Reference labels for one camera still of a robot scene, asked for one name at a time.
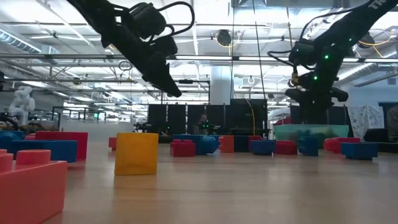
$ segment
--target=wooden floor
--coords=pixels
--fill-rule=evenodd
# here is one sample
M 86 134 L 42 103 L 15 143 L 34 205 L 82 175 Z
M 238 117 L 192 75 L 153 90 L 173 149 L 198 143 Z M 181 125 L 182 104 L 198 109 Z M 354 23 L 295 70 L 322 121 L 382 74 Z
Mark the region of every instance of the wooden floor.
M 117 176 L 107 143 L 70 165 L 65 208 L 47 224 L 398 223 L 398 156 L 369 161 L 217 154 L 171 158 L 157 175 Z

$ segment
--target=teal bin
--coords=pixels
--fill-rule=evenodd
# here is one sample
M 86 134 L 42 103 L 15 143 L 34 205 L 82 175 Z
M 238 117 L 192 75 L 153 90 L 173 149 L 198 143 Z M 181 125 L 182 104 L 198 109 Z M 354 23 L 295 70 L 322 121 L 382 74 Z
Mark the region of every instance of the teal bin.
M 318 139 L 318 147 L 323 149 L 323 142 L 327 138 L 347 137 L 348 125 L 326 124 L 285 124 L 274 126 L 276 140 L 294 141 L 298 144 L 301 137 Z

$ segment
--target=white humanoid robot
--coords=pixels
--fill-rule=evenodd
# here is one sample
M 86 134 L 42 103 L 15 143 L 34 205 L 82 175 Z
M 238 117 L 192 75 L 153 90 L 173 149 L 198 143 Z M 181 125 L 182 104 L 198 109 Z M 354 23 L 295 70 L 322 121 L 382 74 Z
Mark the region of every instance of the white humanoid robot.
M 32 88 L 29 86 L 20 86 L 14 93 L 8 112 L 11 116 L 19 115 L 19 125 L 26 125 L 29 112 L 35 109 L 35 100 L 30 97 Z

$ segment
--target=yellow block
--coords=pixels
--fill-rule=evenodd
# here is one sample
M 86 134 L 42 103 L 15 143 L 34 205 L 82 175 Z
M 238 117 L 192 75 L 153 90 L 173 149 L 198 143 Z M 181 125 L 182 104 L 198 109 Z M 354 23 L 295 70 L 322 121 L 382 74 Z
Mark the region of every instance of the yellow block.
M 156 174 L 158 140 L 158 134 L 118 133 L 114 174 Z

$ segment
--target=person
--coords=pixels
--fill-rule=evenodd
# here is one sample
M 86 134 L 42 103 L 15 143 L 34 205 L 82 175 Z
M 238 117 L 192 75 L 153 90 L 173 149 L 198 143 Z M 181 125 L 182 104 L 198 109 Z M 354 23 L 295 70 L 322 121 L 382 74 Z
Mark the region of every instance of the person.
M 207 115 L 202 114 L 198 122 L 193 126 L 193 134 L 206 134 L 207 130 L 203 129 L 203 124 L 205 122 L 207 122 Z

